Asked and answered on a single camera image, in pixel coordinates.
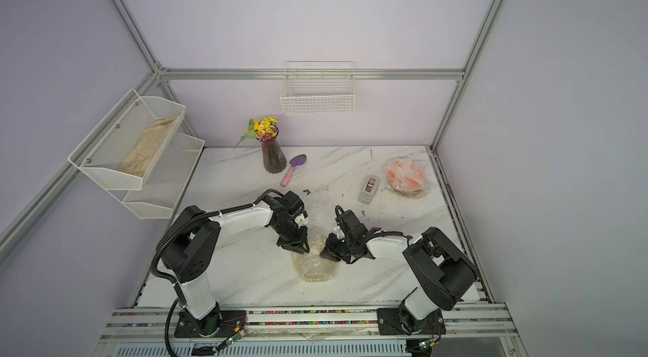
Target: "clear plastic wrap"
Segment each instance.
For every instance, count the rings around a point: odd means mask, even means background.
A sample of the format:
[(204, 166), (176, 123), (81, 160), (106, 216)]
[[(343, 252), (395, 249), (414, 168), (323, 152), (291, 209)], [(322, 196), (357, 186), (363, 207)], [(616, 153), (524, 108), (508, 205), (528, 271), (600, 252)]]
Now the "clear plastic wrap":
[(308, 232), (310, 253), (293, 253), (292, 265), (295, 271), (306, 282), (324, 282), (331, 280), (338, 268), (338, 263), (320, 257), (324, 250), (326, 238), (317, 233)]
[(425, 163), (407, 158), (392, 159), (385, 167), (391, 190), (406, 198), (426, 197), (432, 188), (425, 178)]

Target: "marble tabletop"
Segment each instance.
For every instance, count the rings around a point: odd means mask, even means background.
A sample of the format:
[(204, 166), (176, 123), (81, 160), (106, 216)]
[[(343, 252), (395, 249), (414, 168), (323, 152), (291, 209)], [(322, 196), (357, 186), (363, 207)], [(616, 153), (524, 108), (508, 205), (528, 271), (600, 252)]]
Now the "marble tabletop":
[[(435, 226), (461, 248), (425, 146), (284, 147), (283, 152), (288, 160), (298, 154), (308, 157), (286, 188), (280, 182), (287, 170), (267, 173), (260, 148), (205, 149), (178, 209), (224, 209), (249, 203), (266, 189), (294, 191), (308, 212), (309, 237), (332, 231), (334, 207), (340, 205), (354, 211), (367, 228), (419, 234)], [(429, 195), (410, 199), (388, 189), (384, 169), (392, 158), (420, 161), (431, 184)], [(371, 205), (358, 201), (368, 175), (379, 178)], [(418, 286), (406, 264), (368, 258), (338, 263), (327, 282), (304, 282), (293, 267), (292, 252), (278, 248), (276, 241), (277, 234), (263, 227), (218, 239), (206, 274), (221, 306), (398, 304)], [(150, 276), (137, 305), (168, 307), (175, 298), (167, 280)], [(474, 285), (463, 298), (479, 300)]]

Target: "small shovel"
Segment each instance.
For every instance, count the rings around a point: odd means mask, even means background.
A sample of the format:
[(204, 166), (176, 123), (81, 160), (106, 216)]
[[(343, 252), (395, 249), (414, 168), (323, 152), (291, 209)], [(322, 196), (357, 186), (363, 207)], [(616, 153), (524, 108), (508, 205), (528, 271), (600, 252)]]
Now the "small shovel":
[(284, 177), (283, 181), (281, 181), (281, 187), (286, 187), (288, 185), (288, 182), (290, 181), (290, 178), (292, 177), (292, 172), (295, 171), (295, 166), (301, 166), (306, 162), (306, 155), (299, 155), (295, 156), (290, 160), (290, 170), (286, 173), (286, 177)]

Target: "glass vase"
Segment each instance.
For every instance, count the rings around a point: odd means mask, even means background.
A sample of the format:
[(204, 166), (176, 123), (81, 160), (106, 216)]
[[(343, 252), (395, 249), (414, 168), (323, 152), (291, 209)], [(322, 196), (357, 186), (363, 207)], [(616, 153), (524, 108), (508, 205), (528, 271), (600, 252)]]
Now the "glass vase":
[(263, 152), (263, 167), (268, 173), (279, 173), (286, 168), (286, 156), (281, 151), (281, 146), (277, 141), (277, 136), (269, 141), (261, 141), (261, 151)]

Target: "wall-mounted basket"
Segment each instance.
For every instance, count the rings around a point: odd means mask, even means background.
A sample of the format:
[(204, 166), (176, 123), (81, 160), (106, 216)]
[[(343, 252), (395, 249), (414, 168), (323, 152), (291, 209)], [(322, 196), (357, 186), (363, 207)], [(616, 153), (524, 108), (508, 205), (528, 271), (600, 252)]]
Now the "wall-mounted basket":
[(176, 133), (142, 190), (128, 191), (121, 203), (140, 219), (171, 218), (204, 144), (201, 139)]
[(352, 61), (285, 62), (281, 108), (287, 115), (353, 111), (356, 90)]
[[(142, 190), (151, 171), (158, 164), (160, 155), (171, 142), (171, 138), (174, 137), (185, 117), (185, 106), (177, 102), (161, 97), (141, 97), (134, 91), (130, 94), (135, 95), (135, 100), (85, 159), (80, 164), (76, 164), (69, 158), (73, 165), (104, 190)], [(143, 175), (120, 171), (124, 158), (135, 147), (144, 129), (157, 119), (174, 117), (177, 119), (157, 148), (157, 153)]]

